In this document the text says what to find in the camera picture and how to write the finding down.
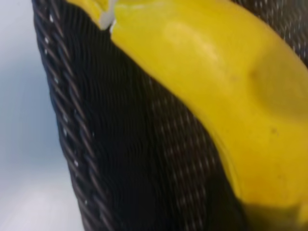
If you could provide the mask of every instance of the yellow plastic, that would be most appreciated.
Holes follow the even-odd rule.
[[[256,229],[308,230],[308,71],[284,41],[227,0],[120,0],[115,18],[114,43],[208,129]]]

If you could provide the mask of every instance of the yellow object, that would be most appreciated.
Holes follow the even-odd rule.
[[[211,134],[260,231],[308,230],[308,71],[227,0],[120,0],[114,43]]]

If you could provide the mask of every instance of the gray wall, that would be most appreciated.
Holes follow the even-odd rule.
[[[31,0],[0,0],[0,230],[82,230]]]

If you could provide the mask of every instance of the black wicker basket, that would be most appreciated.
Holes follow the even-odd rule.
[[[32,0],[60,144],[86,231],[243,231],[208,133],[78,7]],[[308,1],[238,0],[308,64]]]

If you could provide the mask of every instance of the yellow fruit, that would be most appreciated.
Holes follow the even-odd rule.
[[[284,41],[227,0],[120,0],[115,18],[114,43],[207,128],[252,223],[306,230],[308,71]]]

